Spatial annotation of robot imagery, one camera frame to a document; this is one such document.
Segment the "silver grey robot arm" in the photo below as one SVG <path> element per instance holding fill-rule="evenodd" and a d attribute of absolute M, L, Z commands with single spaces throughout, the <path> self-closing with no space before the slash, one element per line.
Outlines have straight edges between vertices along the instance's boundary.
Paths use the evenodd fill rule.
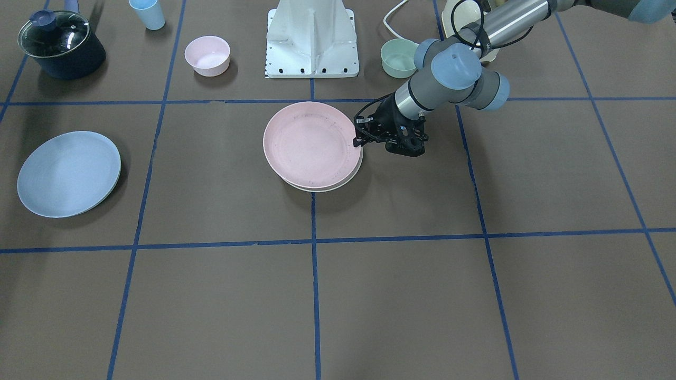
<path fill-rule="evenodd" d="M 504 75 L 485 69 L 480 59 L 520 41 L 548 17 L 580 5 L 644 24 L 674 10 L 674 1 L 509 1 L 444 40 L 420 43 L 414 53 L 415 74 L 377 99 L 374 113 L 353 118 L 353 145 L 385 144 L 390 153 L 417 157 L 428 140 L 425 117 L 439 106 L 497 110 L 509 98 L 510 84 Z"/>

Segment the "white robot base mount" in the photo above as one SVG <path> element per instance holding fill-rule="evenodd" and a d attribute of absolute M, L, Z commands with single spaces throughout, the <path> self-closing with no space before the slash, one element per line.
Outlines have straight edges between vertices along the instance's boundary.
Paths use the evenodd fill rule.
<path fill-rule="evenodd" d="M 343 1 L 280 1 L 268 11 L 265 76 L 342 79 L 360 72 L 355 14 Z"/>

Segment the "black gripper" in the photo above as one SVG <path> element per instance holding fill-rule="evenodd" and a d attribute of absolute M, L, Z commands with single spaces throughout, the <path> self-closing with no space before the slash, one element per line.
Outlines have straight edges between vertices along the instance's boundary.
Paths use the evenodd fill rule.
<path fill-rule="evenodd" d="M 429 137 L 425 133 L 425 116 L 409 119 L 397 108 L 395 96 L 391 94 L 378 106 L 370 117 L 355 118 L 356 130 L 370 130 L 372 135 L 358 135 L 353 147 L 364 147 L 365 144 L 384 142 L 386 150 L 416 158 L 425 153 L 425 142 Z"/>

